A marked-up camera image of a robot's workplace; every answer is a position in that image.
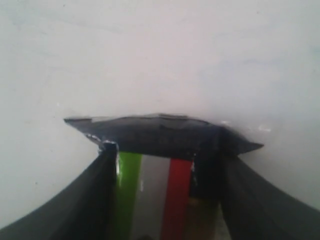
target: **striped object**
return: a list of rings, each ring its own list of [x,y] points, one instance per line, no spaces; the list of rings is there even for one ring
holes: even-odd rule
[[[190,161],[120,152],[114,240],[182,240]]]

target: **white stripe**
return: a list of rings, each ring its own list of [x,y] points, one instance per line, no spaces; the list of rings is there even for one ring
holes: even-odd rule
[[[142,156],[130,240],[144,235],[160,239],[170,161],[170,158]]]

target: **green stripe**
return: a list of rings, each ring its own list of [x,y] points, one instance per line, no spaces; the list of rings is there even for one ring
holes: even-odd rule
[[[115,191],[115,240],[129,240],[134,215],[141,154],[120,152],[119,174]]]

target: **red stripe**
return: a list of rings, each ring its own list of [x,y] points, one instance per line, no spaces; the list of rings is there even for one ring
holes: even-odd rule
[[[192,162],[172,159],[166,189],[161,240],[182,240]]]

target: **wall surface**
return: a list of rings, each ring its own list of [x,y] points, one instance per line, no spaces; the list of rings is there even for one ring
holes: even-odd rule
[[[320,209],[320,1],[1,0],[0,228],[97,155],[62,119],[184,113]]]

